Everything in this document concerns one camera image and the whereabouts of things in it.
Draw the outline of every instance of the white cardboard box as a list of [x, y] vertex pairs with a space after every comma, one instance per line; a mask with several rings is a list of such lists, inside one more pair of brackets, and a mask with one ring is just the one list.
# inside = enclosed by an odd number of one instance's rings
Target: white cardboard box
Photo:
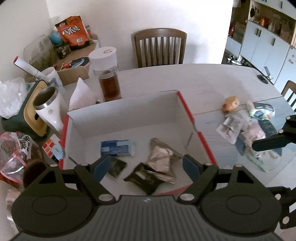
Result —
[[[116, 179], [108, 174], [101, 184], [116, 198], [120, 195], [145, 195], [131, 182], [125, 182], [133, 169], [146, 162], [149, 141], [158, 138], [179, 153], [189, 154], [200, 163], [213, 162], [213, 155], [202, 134], [195, 128], [194, 118], [179, 91], [164, 91], [141, 98], [125, 98], [74, 110], [68, 113], [62, 143], [65, 159], [60, 168], [72, 169], [75, 164], [92, 164], [101, 157], [101, 142], [129, 139], [136, 143], [134, 157], [120, 157], [128, 163]], [[154, 194], [167, 193], [192, 183], [182, 167], [182, 160], [173, 164], [176, 184], [163, 183]]]

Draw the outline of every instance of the white cabinet door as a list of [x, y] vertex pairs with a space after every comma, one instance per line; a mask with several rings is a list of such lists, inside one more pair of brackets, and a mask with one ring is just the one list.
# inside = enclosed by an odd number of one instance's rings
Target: white cabinet door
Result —
[[246, 32], [244, 34], [244, 41], [242, 43], [242, 48], [240, 54], [251, 61], [254, 50], [256, 48], [257, 41], [259, 37], [257, 36], [259, 32], [259, 26], [256, 23], [248, 21]]
[[283, 68], [274, 84], [275, 88], [281, 93], [288, 80], [296, 83], [296, 49], [289, 49]]
[[274, 34], [265, 28], [259, 27], [258, 37], [251, 63], [262, 72], [272, 47]]
[[264, 4], [276, 10], [280, 10], [280, 0], [255, 0], [255, 2]]
[[296, 8], [288, 0], [280, 0], [280, 11], [296, 19]]
[[231, 37], [228, 36], [227, 38], [227, 42], [226, 42], [226, 49], [234, 54], [236, 57], [239, 56], [239, 52], [240, 52], [240, 49], [241, 49], [241, 44], [237, 41], [235, 41], [234, 39], [232, 39]]
[[271, 45], [272, 47], [269, 52], [265, 66], [267, 66], [271, 76], [273, 77], [271, 82], [274, 84], [285, 62], [290, 45], [276, 35], [273, 36], [273, 41]]

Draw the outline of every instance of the white paper napkin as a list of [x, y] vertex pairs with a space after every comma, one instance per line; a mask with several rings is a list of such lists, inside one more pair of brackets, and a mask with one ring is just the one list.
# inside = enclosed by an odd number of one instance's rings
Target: white paper napkin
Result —
[[78, 79], [76, 88], [71, 96], [69, 111], [81, 109], [87, 106], [94, 105], [96, 97], [91, 89], [83, 82], [81, 78]]

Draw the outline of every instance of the globe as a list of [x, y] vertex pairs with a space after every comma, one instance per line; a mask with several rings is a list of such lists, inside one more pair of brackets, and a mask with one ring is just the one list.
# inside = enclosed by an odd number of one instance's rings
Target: globe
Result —
[[55, 46], [59, 46], [63, 43], [61, 35], [55, 31], [50, 34], [49, 39]]

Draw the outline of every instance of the chair backrest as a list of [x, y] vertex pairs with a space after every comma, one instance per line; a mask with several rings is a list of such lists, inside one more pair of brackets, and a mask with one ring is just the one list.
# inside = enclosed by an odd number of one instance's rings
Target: chair backrest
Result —
[[[284, 90], [281, 93], [282, 96], [285, 97], [285, 95], [287, 94], [289, 89], [292, 90], [292, 94], [287, 99], [288, 102], [292, 99], [293, 95], [296, 94], [296, 84], [293, 81], [290, 81], [290, 80], [288, 80], [288, 82], [286, 83], [286, 85], [284, 87]], [[296, 98], [293, 101], [293, 103], [291, 104], [291, 107], [293, 107], [295, 105], [295, 103], [296, 103]]]
[[179, 55], [179, 64], [183, 63], [184, 52], [185, 52], [185, 44], [187, 34], [177, 29], [172, 28], [152, 28], [142, 30], [135, 34], [135, 47], [136, 47], [136, 55], [138, 61], [138, 67], [142, 68], [142, 53], [141, 53], [141, 43], [142, 40], [142, 49], [144, 49], [144, 58], [145, 58], [145, 67], [148, 67], [148, 62], [151, 64], [150, 66], [158, 66], [158, 65], [166, 65], [171, 63], [171, 51], [173, 51], [173, 59], [172, 63], [176, 64], [176, 53], [177, 53], [177, 38], [181, 39], [180, 43], [180, 55]]

